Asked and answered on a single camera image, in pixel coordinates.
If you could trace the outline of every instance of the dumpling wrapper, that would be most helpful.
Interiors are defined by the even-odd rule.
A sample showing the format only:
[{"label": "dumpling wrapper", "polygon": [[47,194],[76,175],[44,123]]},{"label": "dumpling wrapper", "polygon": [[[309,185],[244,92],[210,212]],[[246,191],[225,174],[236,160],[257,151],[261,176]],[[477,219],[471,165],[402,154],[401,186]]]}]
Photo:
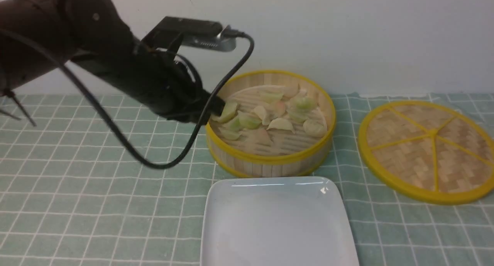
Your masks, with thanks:
[{"label": "dumpling wrapper", "polygon": [[310,97],[293,97],[290,99],[290,106],[298,110],[312,111],[317,107],[317,103]]},{"label": "dumpling wrapper", "polygon": [[231,120],[237,112],[238,105],[239,104],[235,101],[227,101],[223,108],[221,116],[212,115],[211,119],[220,123],[225,123],[228,120]]},{"label": "dumpling wrapper", "polygon": [[221,132],[224,138],[229,139],[230,141],[236,141],[240,138],[240,133],[233,132],[228,129],[219,129],[219,132]]},{"label": "dumpling wrapper", "polygon": [[295,97],[298,94],[298,83],[286,86],[284,88],[284,95],[288,98]]},{"label": "dumpling wrapper", "polygon": [[253,117],[241,111],[239,111],[239,121],[240,125],[247,129],[256,129],[261,124],[261,120],[259,118]]},{"label": "dumpling wrapper", "polygon": [[286,112],[288,113],[288,116],[292,120],[298,123],[303,123],[305,122],[305,120],[309,119],[306,111],[297,110],[297,109],[288,109],[288,111]]},{"label": "dumpling wrapper", "polygon": [[282,117],[286,112],[286,104],[283,101],[278,101],[274,104],[275,116]]},{"label": "dumpling wrapper", "polygon": [[269,129],[287,130],[295,134],[295,129],[293,128],[293,124],[291,124],[290,121],[284,118],[277,118],[273,120],[268,126],[268,130]]},{"label": "dumpling wrapper", "polygon": [[312,137],[323,137],[328,132],[324,125],[312,119],[305,121],[303,127],[305,134]]},{"label": "dumpling wrapper", "polygon": [[269,137],[269,133],[264,128],[259,128],[255,131],[255,139],[260,144],[272,145],[273,141]]},{"label": "dumpling wrapper", "polygon": [[263,125],[269,125],[271,122],[269,119],[269,113],[263,106],[257,106],[252,111],[262,120]]},{"label": "dumpling wrapper", "polygon": [[283,92],[272,92],[272,91],[261,90],[259,92],[259,95],[261,96],[261,99],[264,102],[268,102],[268,103],[280,101],[281,98],[283,98]]},{"label": "dumpling wrapper", "polygon": [[240,117],[236,116],[232,120],[230,120],[227,124],[224,125],[227,129],[233,132],[238,132],[242,130],[242,125],[240,125]]}]

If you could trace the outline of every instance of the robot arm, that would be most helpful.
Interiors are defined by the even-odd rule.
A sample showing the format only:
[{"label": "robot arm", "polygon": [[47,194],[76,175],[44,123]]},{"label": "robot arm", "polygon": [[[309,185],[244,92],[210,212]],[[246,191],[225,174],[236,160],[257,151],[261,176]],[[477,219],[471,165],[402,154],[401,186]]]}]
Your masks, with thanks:
[{"label": "robot arm", "polygon": [[[223,110],[225,103],[217,93],[254,49],[253,39],[243,32],[217,22],[173,17],[165,17],[140,41],[119,18],[111,0],[6,0],[0,2],[0,14],[0,97],[15,101],[12,89],[59,68],[81,90],[129,153],[154,169],[171,168],[187,155],[210,113],[219,115]],[[231,51],[237,37],[249,40],[247,53],[211,93],[206,92],[194,66],[176,53],[178,47],[183,44]],[[175,56],[183,62],[176,62]],[[68,60],[159,116],[195,122],[196,127],[180,155],[167,164],[146,160],[64,65]]]}]

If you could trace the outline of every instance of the white plate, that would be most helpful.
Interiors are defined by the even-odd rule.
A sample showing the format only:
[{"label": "white plate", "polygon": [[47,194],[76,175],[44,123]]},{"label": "white plate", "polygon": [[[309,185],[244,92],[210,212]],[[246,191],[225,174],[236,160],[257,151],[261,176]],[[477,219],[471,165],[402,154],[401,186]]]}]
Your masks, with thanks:
[{"label": "white plate", "polygon": [[223,180],[208,193],[201,266],[357,266],[335,184],[326,178]]}]

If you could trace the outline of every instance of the bamboo steamer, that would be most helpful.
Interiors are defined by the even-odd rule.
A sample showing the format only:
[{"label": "bamboo steamer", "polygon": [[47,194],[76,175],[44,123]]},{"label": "bamboo steamer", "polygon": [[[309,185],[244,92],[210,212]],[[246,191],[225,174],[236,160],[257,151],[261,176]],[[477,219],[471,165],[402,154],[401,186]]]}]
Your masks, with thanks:
[{"label": "bamboo steamer", "polygon": [[494,142],[468,117],[421,101],[391,102],[360,125],[359,150],[393,189],[434,204],[475,201],[494,188]]},{"label": "bamboo steamer", "polygon": [[265,145],[255,139],[255,130],[244,129],[236,141],[225,139],[219,132],[219,124],[210,120],[206,126],[208,148],[217,163],[231,174],[241,178],[303,176],[312,173],[327,157],[335,130],[335,106],[329,95],[316,83],[290,72],[256,71],[230,79],[220,90],[225,100],[238,102],[239,111],[250,112],[262,105],[272,115],[273,107],[261,100],[259,92],[282,91],[286,86],[298,84],[300,91],[316,99],[318,108],[308,114],[327,129],[322,138],[305,134],[302,124],[290,120],[295,134],[290,131],[270,129],[273,143]]}]

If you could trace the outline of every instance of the white grid line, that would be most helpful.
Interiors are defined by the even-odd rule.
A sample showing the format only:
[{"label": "white grid line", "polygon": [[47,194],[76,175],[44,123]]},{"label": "white grid line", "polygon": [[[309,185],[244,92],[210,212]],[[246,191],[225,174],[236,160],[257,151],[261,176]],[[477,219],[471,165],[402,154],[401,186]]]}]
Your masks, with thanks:
[{"label": "white grid line", "polygon": [[[194,153],[196,152],[196,143],[197,140],[194,141],[194,149],[192,150],[192,157],[194,157]],[[175,253],[176,253],[176,247],[177,247],[177,238],[178,238],[178,232],[180,232],[180,223],[182,222],[182,215],[184,212],[184,205],[185,205],[185,196],[187,195],[187,187],[189,186],[189,180],[190,180],[190,172],[192,171],[192,165],[189,166],[189,173],[187,175],[187,181],[185,181],[185,190],[184,190],[184,198],[182,199],[182,208],[180,208],[180,217],[178,218],[178,226],[177,226],[177,233],[175,233],[175,241],[173,243],[173,251],[171,253],[171,263],[173,263],[173,259],[175,258]]]},{"label": "white grid line", "polygon": [[[92,121],[91,121],[91,122],[93,122],[95,118],[96,118],[96,113],[94,114],[93,119],[92,119]],[[79,153],[79,150],[81,149],[81,146],[82,146],[83,141],[84,141],[84,139],[86,138],[86,135],[87,135],[87,134],[88,134],[88,133],[84,134],[83,139],[81,139],[81,143],[79,144],[79,146],[78,146],[78,148],[77,148],[77,151],[76,151],[76,154],[74,154],[74,157],[76,157],[76,156],[77,156],[77,154]],[[61,185],[62,185],[62,183],[63,183],[63,181],[64,181],[65,177],[67,176],[67,172],[69,171],[69,169],[70,169],[70,167],[72,166],[72,164],[73,164],[73,161],[69,163],[69,166],[67,166],[67,169],[65,170],[64,176],[63,176],[62,180],[60,181],[60,183],[58,184],[57,192],[58,192],[58,190],[60,190],[60,187],[61,187]],[[81,192],[84,192],[84,189],[86,188],[86,185],[88,185],[88,181],[89,181],[89,179],[85,182],[84,187],[81,189]],[[58,252],[58,250],[59,250],[59,248],[60,248],[60,245],[62,245],[63,238],[65,237],[65,235],[66,235],[66,233],[67,233],[67,230],[69,229],[70,222],[72,221],[72,218],[74,217],[74,213],[75,213],[75,211],[76,211],[77,205],[79,205],[79,201],[80,201],[80,200],[81,200],[81,196],[78,196],[78,197],[77,197],[76,204],[74,205],[74,208],[72,208],[72,213],[71,213],[71,214],[70,214],[70,216],[69,216],[69,220],[67,221],[67,226],[65,226],[65,229],[64,229],[64,232],[63,232],[62,238],[60,238],[60,242],[58,242],[58,245],[57,245],[57,247],[56,247],[56,249],[55,249],[55,252],[53,253],[53,256],[52,256],[51,261],[50,261],[50,266],[52,266],[52,265],[53,265],[53,261],[54,261],[54,259],[55,259],[55,256],[56,256],[56,254],[57,254],[57,252]]]},{"label": "white grid line", "polygon": [[[178,130],[178,124],[175,126],[175,133],[177,132]],[[171,145],[173,145],[175,141],[175,134],[173,135],[173,138],[171,139]],[[168,158],[166,159],[166,162],[169,163],[170,162],[170,157],[171,157],[171,150],[168,152]],[[164,181],[164,178],[166,176],[166,173],[167,173],[167,170],[164,170],[163,171],[163,175],[162,175],[162,179],[161,179],[161,184],[159,185],[159,191],[158,191],[158,197],[161,196],[161,190],[163,190],[163,181]],[[141,262],[139,263],[139,266],[142,265],[142,260],[144,259],[144,254],[146,252],[146,248],[148,246],[148,241],[149,241],[149,238],[151,236],[151,229],[153,227],[153,222],[155,220],[155,216],[156,216],[156,210],[157,210],[157,204],[159,203],[159,198],[156,199],[155,201],[155,207],[154,207],[154,210],[153,210],[153,217],[151,219],[151,223],[149,224],[149,229],[148,229],[148,235],[147,235],[147,238],[146,240],[144,241],[144,247],[142,249],[142,254],[141,254]]]},{"label": "white grid line", "polygon": [[[137,111],[137,115],[135,117],[136,119],[139,118],[139,113],[141,112],[141,109],[142,109],[142,106]],[[132,129],[130,130],[131,134],[134,131],[136,122],[137,121],[134,121],[134,123],[132,124]],[[143,169],[143,165],[141,165],[141,167],[139,168],[139,174],[137,176],[138,178],[141,176],[142,169]],[[134,197],[136,187],[137,187],[137,180],[134,183],[134,188],[132,189],[132,194],[129,197],[129,202],[127,203],[127,207],[125,208],[125,217],[123,217],[122,223],[120,224],[120,229],[118,231],[118,237],[115,241],[115,246],[113,247],[113,252],[112,252],[112,256],[111,256],[112,261],[115,260],[115,254],[117,253],[118,242],[120,241],[120,238],[122,237],[122,231],[124,230],[124,224],[125,224],[125,221],[127,220],[127,216],[129,215],[130,203],[132,203],[132,198]]]},{"label": "white grid line", "polygon": [[[120,101],[120,106],[122,105],[123,101],[124,101],[124,97],[122,97],[122,100]],[[108,136],[109,136],[109,135],[110,135],[110,130],[108,130],[108,132],[106,132],[106,136],[105,136],[105,139],[104,139],[104,141],[103,141],[103,145],[105,145],[106,140],[108,139]],[[103,148],[100,148],[100,150],[99,150],[99,152],[98,152],[98,155],[97,155],[96,160],[98,160],[98,158],[99,158],[99,156],[100,156],[100,154],[101,154],[101,151],[102,151],[102,150],[103,150]],[[95,166],[96,166],[96,163],[94,163],[94,164],[93,164],[93,166],[92,166],[92,168],[91,168],[91,171],[90,171],[90,176],[91,176],[91,173],[93,173],[93,171],[94,171],[94,167],[95,167]],[[116,174],[117,174],[117,167],[115,168],[115,171],[113,172],[113,177],[115,177],[115,175],[116,175]],[[94,226],[93,226],[93,229],[92,229],[92,231],[91,231],[91,235],[90,235],[90,237],[89,237],[89,239],[88,239],[88,244],[86,245],[86,248],[85,248],[85,250],[84,250],[84,253],[83,253],[83,258],[85,258],[85,257],[86,257],[86,254],[88,253],[88,249],[89,249],[89,247],[90,247],[91,240],[92,240],[92,238],[93,238],[93,236],[94,236],[94,231],[96,231],[96,227],[97,227],[98,222],[99,222],[99,219],[100,219],[100,217],[101,217],[101,213],[102,213],[103,208],[104,208],[104,206],[105,206],[106,197],[107,197],[107,195],[110,193],[110,189],[112,188],[113,180],[114,180],[114,179],[112,179],[112,181],[110,181],[110,185],[108,186],[108,189],[106,190],[106,195],[105,195],[105,197],[104,197],[104,199],[103,199],[103,202],[101,203],[101,207],[99,208],[99,213],[98,213],[98,215],[97,215],[96,221],[94,222]],[[88,185],[89,181],[90,181],[90,178],[88,177],[88,178],[86,179],[86,184],[84,185],[84,188],[86,187],[86,185]]]},{"label": "white grid line", "polygon": [[[431,103],[434,102],[432,100],[431,94],[429,94],[429,101]],[[443,242],[441,240],[441,236],[439,236],[439,231],[437,230],[436,223],[434,221],[434,217],[432,216],[432,213],[431,213],[431,211],[429,209],[429,205],[426,205],[425,207],[427,208],[427,213],[429,213],[429,217],[431,218],[431,221],[432,221],[432,224],[433,224],[433,227],[434,227],[434,233],[436,233],[436,237],[437,237],[438,243],[441,246],[441,252],[443,253],[443,257],[444,257],[444,261],[446,262],[446,266],[449,266],[450,263],[449,263],[449,261],[448,261],[448,259],[446,257],[446,252],[444,251]]]},{"label": "white grid line", "polygon": [[[346,100],[348,102],[348,106],[350,106],[350,99],[347,97]],[[355,134],[355,128],[353,128],[353,115],[352,115],[352,113],[350,113],[350,119],[352,121],[352,132],[353,132],[355,144],[358,145],[357,135]],[[362,175],[364,176],[364,182],[367,185],[367,178],[365,176],[364,164],[362,163],[362,158],[360,157],[360,153],[359,153],[359,160],[360,160],[360,169],[362,170]],[[369,201],[370,201],[371,200],[371,193],[369,192],[369,187],[365,186],[365,189],[367,190],[367,196],[369,197]],[[384,255],[384,248],[382,247],[381,232],[379,231],[379,224],[377,224],[376,212],[374,212],[374,205],[372,204],[372,202],[370,204],[370,210],[372,211],[372,216],[374,217],[374,224],[376,225],[376,230],[377,230],[377,239],[379,240],[379,244],[381,244],[382,259],[384,261],[384,266],[386,266],[387,262],[386,262],[386,257]]]},{"label": "white grid line", "polygon": [[[25,125],[24,125],[24,129],[26,129],[26,126],[28,126],[28,123],[27,123],[27,122],[26,122],[26,123],[25,123]],[[20,132],[20,133],[19,133],[19,135],[17,136],[16,141],[19,139],[19,137],[20,137],[20,134],[21,134],[21,133],[22,133],[22,132]],[[9,154],[9,152],[12,150],[12,146],[11,146],[11,148],[9,148],[9,150],[8,150],[8,151],[7,151],[7,153],[5,154],[6,156],[7,156],[7,155]],[[27,155],[27,157],[29,157],[29,156],[31,155],[31,153],[32,153],[32,151],[34,150],[34,148],[35,148],[35,147],[36,147],[36,146],[33,146],[33,147],[31,148],[31,150],[29,151],[29,154]],[[21,166],[19,167],[19,169],[18,169],[17,173],[15,174],[15,177],[12,179],[12,181],[11,181],[11,183],[10,183],[9,187],[7,188],[7,190],[9,190],[9,189],[11,188],[12,184],[14,184],[14,181],[15,181],[15,180],[17,179],[17,177],[19,176],[19,173],[21,172],[21,169],[22,169],[22,167],[23,167],[25,164],[26,164],[26,160],[24,160],[24,161],[23,161],[23,163],[21,164]],[[35,182],[35,184],[32,186],[32,189],[30,190],[30,193],[28,193],[28,194],[26,195],[26,199],[23,201],[22,206],[21,206],[21,208],[19,209],[19,213],[18,213],[18,214],[17,214],[17,216],[15,217],[14,222],[12,222],[12,226],[10,227],[10,229],[9,229],[9,231],[8,231],[8,232],[12,232],[12,229],[14,228],[15,223],[17,222],[17,220],[19,219],[19,216],[21,215],[21,214],[20,214],[20,212],[21,212],[21,211],[24,209],[24,207],[26,206],[26,203],[27,203],[27,201],[28,201],[28,199],[29,199],[29,197],[30,197],[30,194],[31,194],[31,193],[32,193],[32,191],[34,190],[34,188],[35,188],[36,183],[37,183],[37,181],[38,181],[38,180],[39,180],[39,179],[37,179],[37,180],[36,180],[36,182]],[[5,235],[5,238],[3,239],[2,243],[0,244],[0,249],[1,249],[1,248],[3,248],[3,245],[4,245],[4,244],[5,244],[5,242],[7,241],[7,237],[8,237],[8,234],[7,234],[7,235]]]}]

